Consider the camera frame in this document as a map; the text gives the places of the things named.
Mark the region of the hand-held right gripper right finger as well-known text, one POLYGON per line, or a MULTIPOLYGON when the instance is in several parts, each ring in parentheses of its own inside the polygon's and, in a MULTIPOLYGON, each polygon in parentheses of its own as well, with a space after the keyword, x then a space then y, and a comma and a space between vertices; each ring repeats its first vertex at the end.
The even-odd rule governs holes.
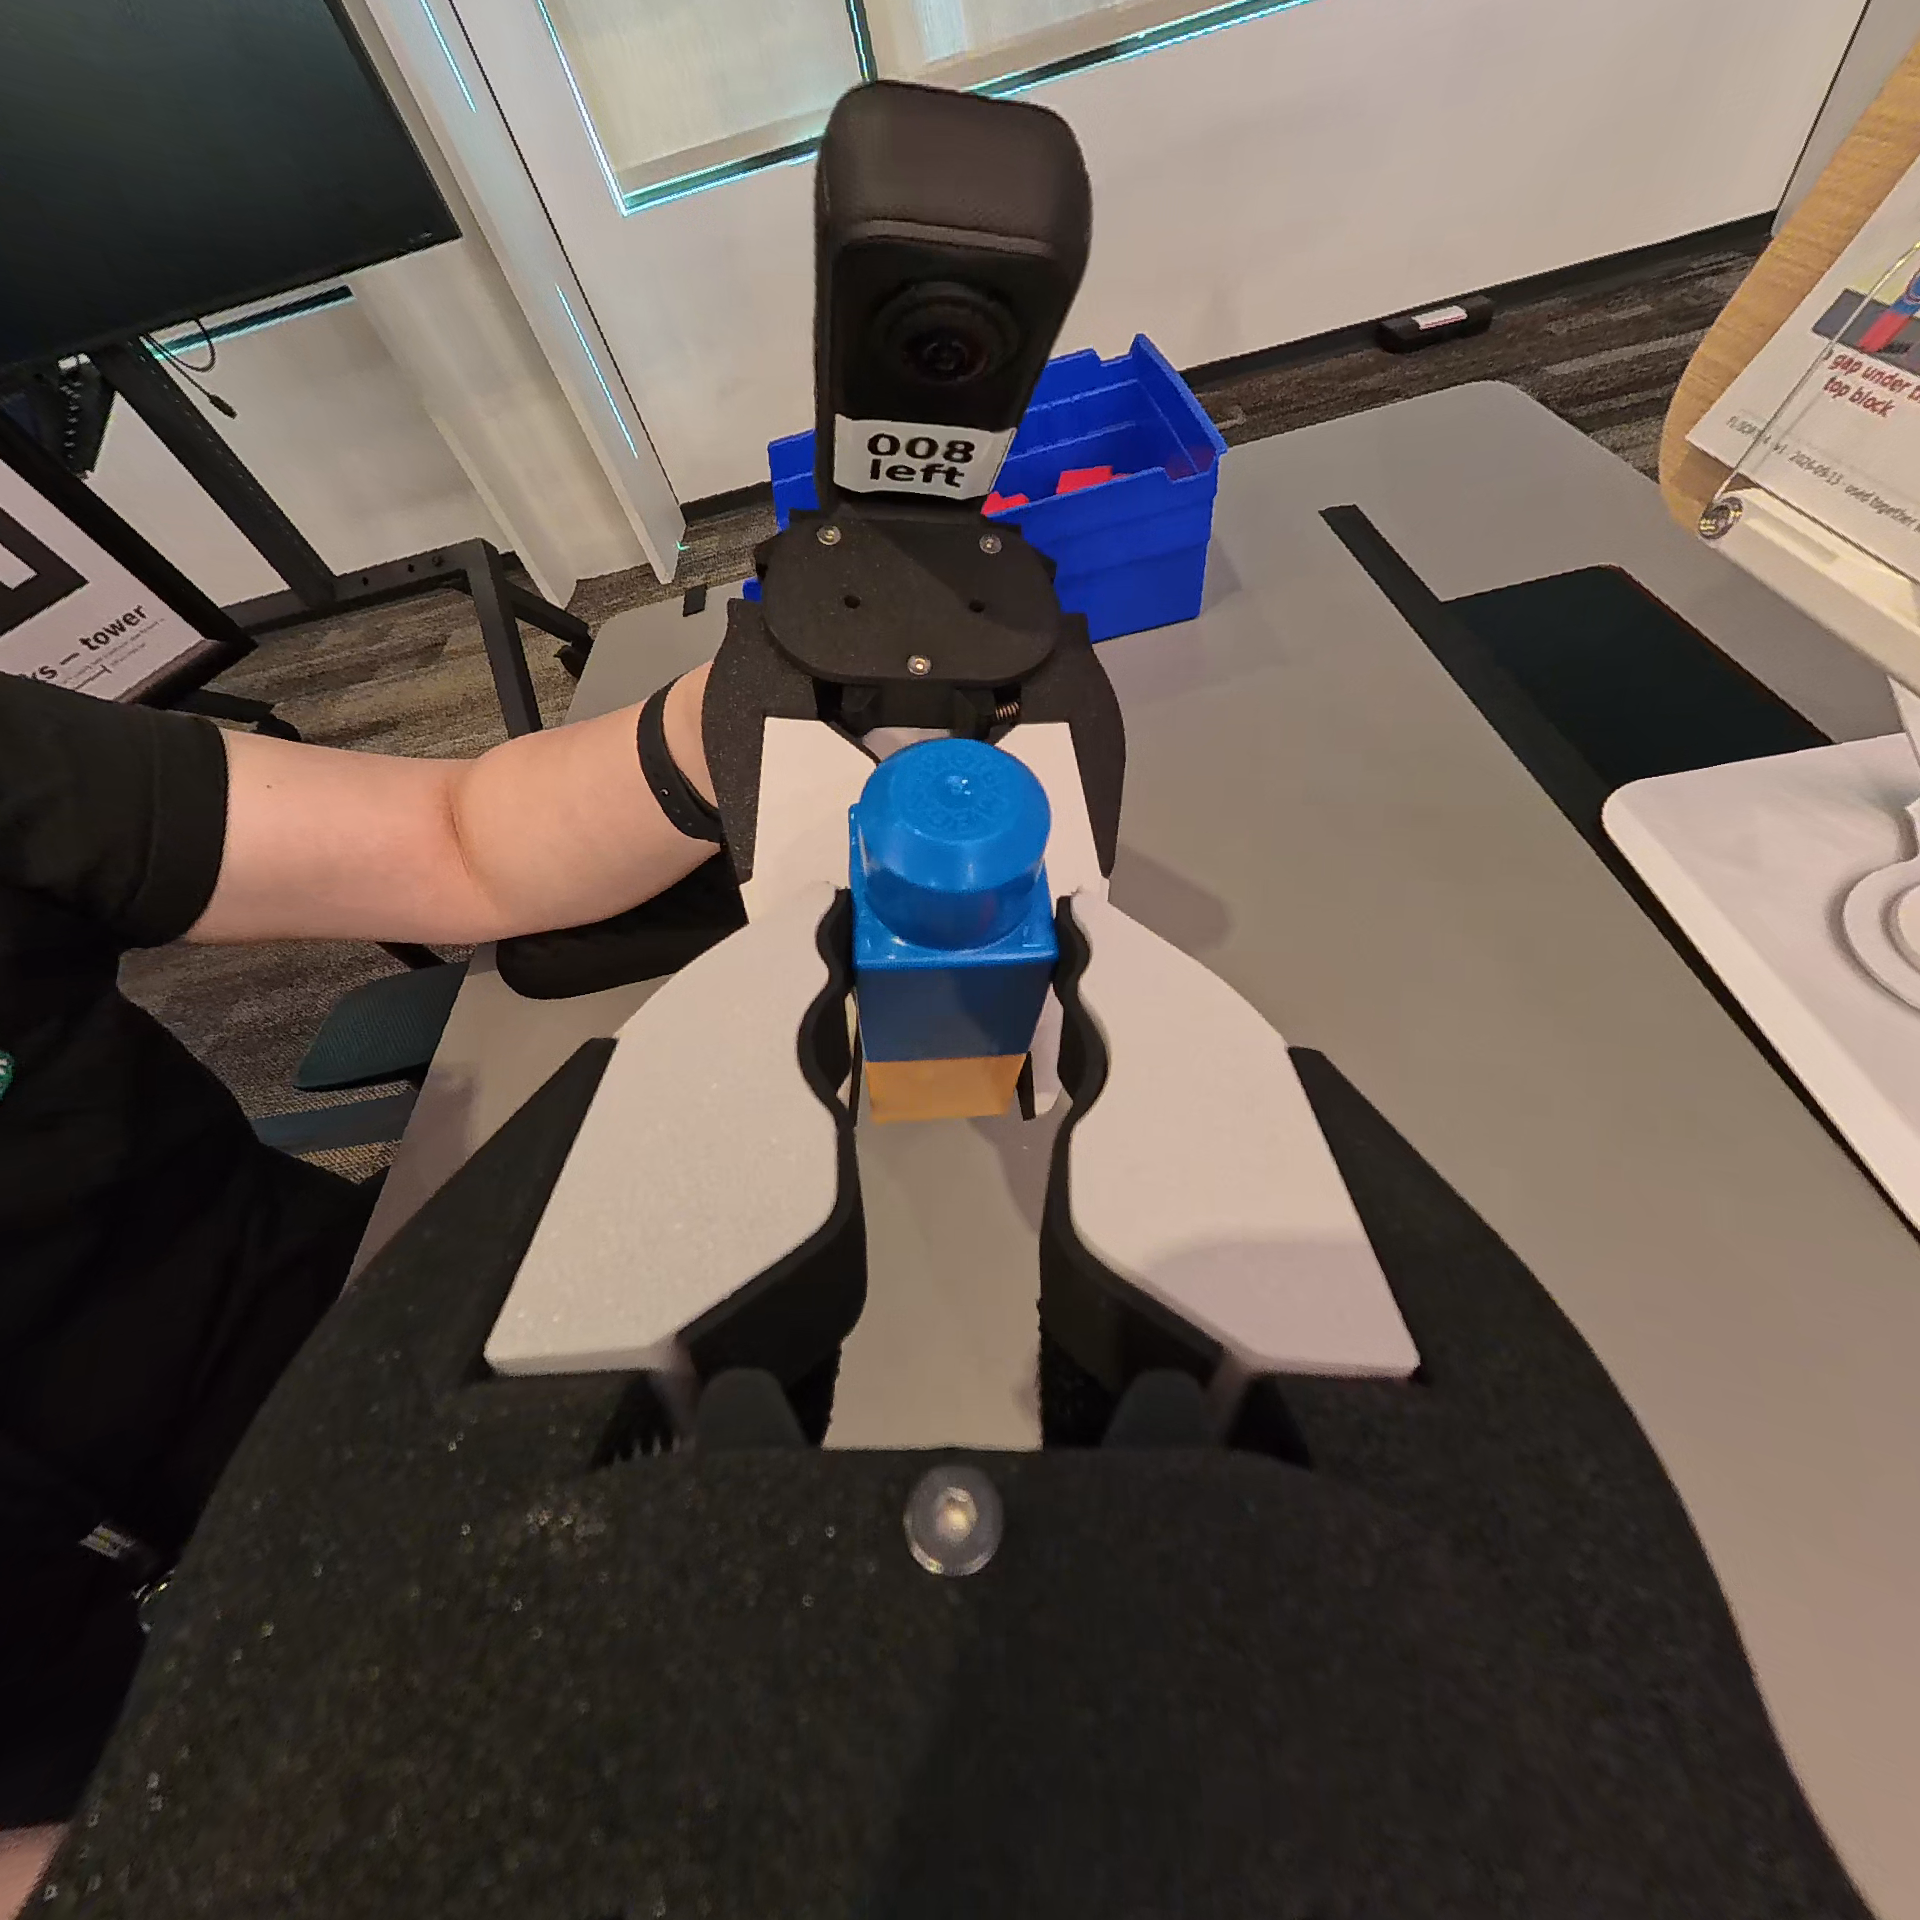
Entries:
POLYGON ((1416 1335, 1280 1032, 1100 893, 1061 901, 1059 941, 1043 1368, 1111 1399, 1179 1372, 1214 1419, 1257 1379, 1413 1379, 1416 1335))

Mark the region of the dark office chair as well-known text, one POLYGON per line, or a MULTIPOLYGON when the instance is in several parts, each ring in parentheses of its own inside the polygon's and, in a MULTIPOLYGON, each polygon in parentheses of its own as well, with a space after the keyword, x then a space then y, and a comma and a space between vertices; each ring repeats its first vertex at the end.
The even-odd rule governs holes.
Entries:
POLYGON ((256 1133, 286 1153, 346 1152, 396 1143, 413 1119, 421 1085, 467 983, 467 963, 403 968, 346 993, 309 1042, 297 1092, 400 1092, 257 1118, 256 1133))

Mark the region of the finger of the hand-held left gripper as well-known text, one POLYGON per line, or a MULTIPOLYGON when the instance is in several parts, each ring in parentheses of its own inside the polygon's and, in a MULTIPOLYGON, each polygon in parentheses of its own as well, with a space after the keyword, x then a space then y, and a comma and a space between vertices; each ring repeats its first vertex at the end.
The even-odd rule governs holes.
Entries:
POLYGON ((850 885, 850 813, 879 766, 834 726, 764 721, 756 865, 741 883, 750 921, 767 921, 813 885, 850 885))
POLYGON ((1020 723, 1000 748, 1043 782, 1050 801, 1050 845, 1043 872, 1051 901, 1091 893, 1110 901, 1111 878, 1100 869, 1091 809, 1083 788, 1074 738, 1066 723, 1020 723))

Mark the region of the black rolling stand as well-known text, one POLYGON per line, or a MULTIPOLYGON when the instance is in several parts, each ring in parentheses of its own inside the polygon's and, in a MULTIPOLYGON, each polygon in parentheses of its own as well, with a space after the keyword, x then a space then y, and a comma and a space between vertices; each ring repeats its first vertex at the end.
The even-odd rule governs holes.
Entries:
MULTIPOLYGON (((463 591, 473 603, 501 718, 511 738, 541 731, 541 702, 523 629, 556 638, 564 668, 571 678, 583 675, 593 648, 589 626, 514 581, 507 555, 490 539, 440 543, 373 569, 331 569, 253 468, 240 463, 204 408, 183 395, 149 343, 99 348, 71 365, 47 362, 3 375, 3 421, 23 428, 83 482, 90 482, 83 461, 100 451, 104 426, 119 401, 149 426, 177 468, 277 575, 280 588, 276 593, 224 606, 256 643, 303 622, 447 588, 463 591)), ((249 723, 257 733, 280 739, 301 738, 276 718, 273 705, 233 699, 210 683, 173 709, 249 723)))

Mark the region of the blue mega block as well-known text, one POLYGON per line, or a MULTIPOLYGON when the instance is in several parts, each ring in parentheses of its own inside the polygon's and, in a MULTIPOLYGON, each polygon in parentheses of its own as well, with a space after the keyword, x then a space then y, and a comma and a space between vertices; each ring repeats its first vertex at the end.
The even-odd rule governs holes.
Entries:
POLYGON ((1020 1058, 1059 965, 1051 809, 984 739, 886 758, 850 809, 851 963, 873 1063, 1020 1058))

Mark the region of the person's left forearm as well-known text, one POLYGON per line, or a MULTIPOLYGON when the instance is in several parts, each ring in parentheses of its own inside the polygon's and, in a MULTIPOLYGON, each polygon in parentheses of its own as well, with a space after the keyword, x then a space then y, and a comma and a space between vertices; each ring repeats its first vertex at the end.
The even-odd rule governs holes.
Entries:
POLYGON ((717 845, 670 821, 641 766, 641 709, 473 761, 226 738, 226 838, 197 945, 476 945, 600 922, 717 845))

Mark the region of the black oval pad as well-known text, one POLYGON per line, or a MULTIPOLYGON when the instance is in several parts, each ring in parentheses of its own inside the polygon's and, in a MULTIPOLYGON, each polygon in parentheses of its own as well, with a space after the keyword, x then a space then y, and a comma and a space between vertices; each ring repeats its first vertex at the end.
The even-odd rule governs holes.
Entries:
POLYGON ((521 996, 603 993, 673 976, 743 925, 741 883, 727 852, 717 852, 639 908, 496 942, 496 968, 521 996))

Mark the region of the large black screen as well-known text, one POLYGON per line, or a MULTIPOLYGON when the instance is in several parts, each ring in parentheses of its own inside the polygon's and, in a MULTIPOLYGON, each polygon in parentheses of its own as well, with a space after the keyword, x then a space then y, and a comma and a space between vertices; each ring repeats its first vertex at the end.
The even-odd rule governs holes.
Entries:
POLYGON ((340 3, 3 5, 3 372, 459 238, 340 3))

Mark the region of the printed instruction sheet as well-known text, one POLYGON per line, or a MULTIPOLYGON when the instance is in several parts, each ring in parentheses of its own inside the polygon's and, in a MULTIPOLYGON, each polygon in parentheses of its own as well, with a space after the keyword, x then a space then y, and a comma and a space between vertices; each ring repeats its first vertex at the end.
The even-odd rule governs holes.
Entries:
POLYGON ((1881 562, 1917 575, 1917 169, 1690 443, 1881 562))

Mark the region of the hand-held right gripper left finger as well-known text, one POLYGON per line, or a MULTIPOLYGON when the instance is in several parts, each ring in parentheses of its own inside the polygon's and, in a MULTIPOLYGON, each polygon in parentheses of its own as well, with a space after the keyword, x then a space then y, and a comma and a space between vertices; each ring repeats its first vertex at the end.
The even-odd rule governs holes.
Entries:
POLYGON ((507 1376, 770 1372, 829 1415, 863 1305, 851 901, 809 883, 627 1019, 483 1358, 507 1376))

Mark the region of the black wristband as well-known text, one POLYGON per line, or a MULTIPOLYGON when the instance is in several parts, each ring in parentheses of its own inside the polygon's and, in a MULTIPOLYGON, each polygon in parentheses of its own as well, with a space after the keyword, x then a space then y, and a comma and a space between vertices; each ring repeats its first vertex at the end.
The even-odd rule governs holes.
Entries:
POLYGON ((724 845, 724 818, 684 771, 667 738, 667 705, 679 683, 650 693, 639 711, 639 763, 667 823, 689 839, 724 845))

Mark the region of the black white pattern sign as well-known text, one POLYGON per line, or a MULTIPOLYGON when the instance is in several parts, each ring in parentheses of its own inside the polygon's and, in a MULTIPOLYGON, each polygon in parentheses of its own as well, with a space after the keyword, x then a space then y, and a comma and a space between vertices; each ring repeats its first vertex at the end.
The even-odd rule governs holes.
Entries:
POLYGON ((253 648, 224 606, 3 421, 3 671, 174 705, 253 648))

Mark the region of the person's black shirt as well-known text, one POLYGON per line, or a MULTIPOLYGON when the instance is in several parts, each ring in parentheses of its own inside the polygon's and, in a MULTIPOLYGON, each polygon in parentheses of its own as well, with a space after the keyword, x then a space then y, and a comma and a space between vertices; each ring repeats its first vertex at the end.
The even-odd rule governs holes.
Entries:
POLYGON ((224 733, 3 678, 3 1825, 67 1821, 169 1572, 373 1188, 256 1136, 120 992, 226 839, 224 733))

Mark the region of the orange mega block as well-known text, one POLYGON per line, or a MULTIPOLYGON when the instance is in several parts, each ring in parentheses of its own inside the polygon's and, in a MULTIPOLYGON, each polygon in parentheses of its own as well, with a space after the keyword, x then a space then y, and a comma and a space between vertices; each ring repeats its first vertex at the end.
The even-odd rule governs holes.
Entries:
POLYGON ((863 1061, 876 1123, 984 1119, 1017 1103, 1029 1051, 1000 1058, 863 1061))

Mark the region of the blue plastic bin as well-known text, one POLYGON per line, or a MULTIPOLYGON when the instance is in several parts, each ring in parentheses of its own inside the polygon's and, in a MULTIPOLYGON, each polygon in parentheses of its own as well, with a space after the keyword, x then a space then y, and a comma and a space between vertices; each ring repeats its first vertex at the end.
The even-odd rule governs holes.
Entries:
POLYGON ((1201 612, 1221 432, 1149 338, 1043 362, 1041 321, 954 273, 819 309, 816 421, 770 445, 753 585, 804 668, 984 689, 1066 613, 1110 641, 1201 612), (1056 496, 1071 465, 1126 476, 1056 496), (993 491, 1029 505, 989 518, 993 491))

